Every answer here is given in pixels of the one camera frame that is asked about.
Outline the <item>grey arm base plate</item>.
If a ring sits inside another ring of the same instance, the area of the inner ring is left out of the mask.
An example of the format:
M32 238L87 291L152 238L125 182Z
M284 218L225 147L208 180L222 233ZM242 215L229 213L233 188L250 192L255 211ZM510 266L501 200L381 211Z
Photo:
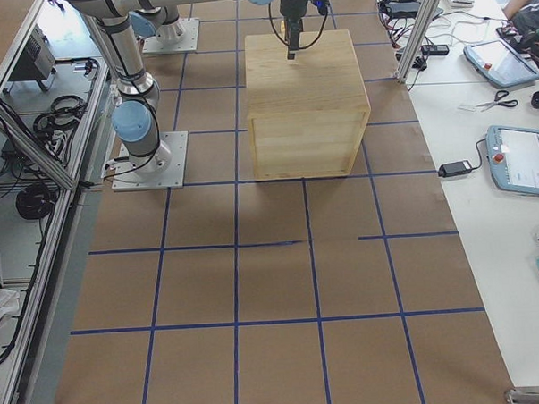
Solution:
M113 191L178 189L184 186L188 132L161 132L160 147L153 157L129 156L121 144L119 156L127 160L116 165Z

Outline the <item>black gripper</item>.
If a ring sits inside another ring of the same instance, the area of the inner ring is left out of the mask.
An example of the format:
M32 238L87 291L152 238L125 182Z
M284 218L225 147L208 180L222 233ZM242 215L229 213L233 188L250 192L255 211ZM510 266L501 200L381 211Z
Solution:
M280 0L280 14L285 18L285 40L288 45L287 58L289 60L294 60L299 51L301 20L297 18L305 17L309 3L316 7L320 15L328 13L329 0Z

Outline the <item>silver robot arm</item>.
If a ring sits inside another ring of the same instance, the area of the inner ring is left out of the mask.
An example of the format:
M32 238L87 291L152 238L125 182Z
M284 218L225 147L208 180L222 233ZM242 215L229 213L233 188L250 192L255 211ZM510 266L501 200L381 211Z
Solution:
M138 38L158 37L160 42L180 41L185 29L179 20L178 6L155 7L129 13L131 25Z
M102 46L111 56L111 66L118 71L120 91L127 96L141 96L153 86L153 78L144 67L136 48L131 15L134 12L161 13L164 19L173 17L179 4L208 3L223 0L66 0L81 14L94 20L102 33ZM268 6L273 0L249 0L252 4ZM303 18L309 4L328 15L329 0L280 0L285 34L281 39L287 47L287 58L293 60L299 50Z

